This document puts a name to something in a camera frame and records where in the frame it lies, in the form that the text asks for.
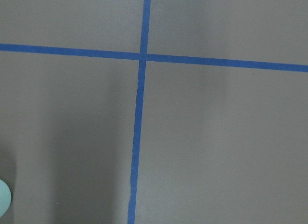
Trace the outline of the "light green plastic cup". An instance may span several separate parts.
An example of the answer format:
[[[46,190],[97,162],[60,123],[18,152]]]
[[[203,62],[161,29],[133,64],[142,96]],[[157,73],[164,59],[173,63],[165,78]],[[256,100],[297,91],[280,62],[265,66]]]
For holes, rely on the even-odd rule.
[[[12,194],[9,186],[3,181],[0,181],[0,217],[2,217],[9,209],[12,201]]]

